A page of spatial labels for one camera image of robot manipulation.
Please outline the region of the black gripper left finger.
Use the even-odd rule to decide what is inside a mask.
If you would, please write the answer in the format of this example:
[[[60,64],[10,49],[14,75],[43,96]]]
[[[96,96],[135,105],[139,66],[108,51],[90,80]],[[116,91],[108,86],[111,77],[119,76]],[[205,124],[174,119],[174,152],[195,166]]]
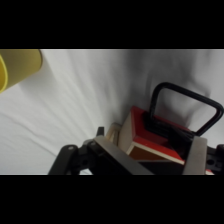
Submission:
[[[152,175],[152,172],[133,160],[104,135],[99,127],[96,137],[81,147],[65,145],[52,164],[49,175],[79,175],[89,169],[93,175]]]

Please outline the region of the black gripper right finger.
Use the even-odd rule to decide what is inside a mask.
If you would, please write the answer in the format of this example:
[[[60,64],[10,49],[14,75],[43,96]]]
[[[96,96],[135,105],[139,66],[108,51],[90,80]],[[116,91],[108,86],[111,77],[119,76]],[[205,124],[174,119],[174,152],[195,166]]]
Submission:
[[[215,175],[224,175],[224,144],[216,148],[207,146],[207,140],[194,137],[185,161],[184,175],[205,175],[210,170]]]

